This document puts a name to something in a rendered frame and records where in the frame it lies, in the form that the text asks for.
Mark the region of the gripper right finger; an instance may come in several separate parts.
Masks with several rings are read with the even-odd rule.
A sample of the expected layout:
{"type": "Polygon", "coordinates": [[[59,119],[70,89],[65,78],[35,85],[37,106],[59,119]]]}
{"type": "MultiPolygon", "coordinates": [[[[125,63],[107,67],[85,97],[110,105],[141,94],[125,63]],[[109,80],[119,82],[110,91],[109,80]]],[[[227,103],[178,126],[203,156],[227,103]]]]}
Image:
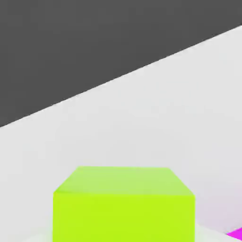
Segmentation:
{"type": "Polygon", "coordinates": [[[195,225],[195,242],[242,242],[226,234],[195,225]]]}

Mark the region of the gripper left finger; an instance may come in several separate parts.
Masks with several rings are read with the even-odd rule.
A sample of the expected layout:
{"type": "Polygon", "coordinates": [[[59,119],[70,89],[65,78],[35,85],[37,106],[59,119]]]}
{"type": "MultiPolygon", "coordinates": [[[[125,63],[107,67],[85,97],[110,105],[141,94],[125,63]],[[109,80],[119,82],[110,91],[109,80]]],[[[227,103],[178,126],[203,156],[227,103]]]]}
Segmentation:
{"type": "Polygon", "coordinates": [[[40,233],[22,242],[52,242],[52,233],[40,233]]]}

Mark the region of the small lime green cube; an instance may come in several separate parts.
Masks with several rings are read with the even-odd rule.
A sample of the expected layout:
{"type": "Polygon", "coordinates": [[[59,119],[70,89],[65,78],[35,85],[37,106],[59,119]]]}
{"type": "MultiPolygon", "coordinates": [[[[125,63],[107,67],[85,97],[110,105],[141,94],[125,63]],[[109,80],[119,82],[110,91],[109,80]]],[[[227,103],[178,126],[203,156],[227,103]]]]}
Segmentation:
{"type": "Polygon", "coordinates": [[[52,242],[195,242],[195,203],[169,168],[80,166],[53,193],[52,242]]]}

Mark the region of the small magenta cube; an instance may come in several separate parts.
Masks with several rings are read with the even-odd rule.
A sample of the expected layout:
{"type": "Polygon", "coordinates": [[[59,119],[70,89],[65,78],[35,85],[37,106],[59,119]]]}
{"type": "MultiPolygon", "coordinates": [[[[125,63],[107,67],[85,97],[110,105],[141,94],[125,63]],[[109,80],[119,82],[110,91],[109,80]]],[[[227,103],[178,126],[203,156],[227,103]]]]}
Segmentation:
{"type": "Polygon", "coordinates": [[[227,235],[242,241],[242,227],[237,230],[227,233],[227,235]]]}

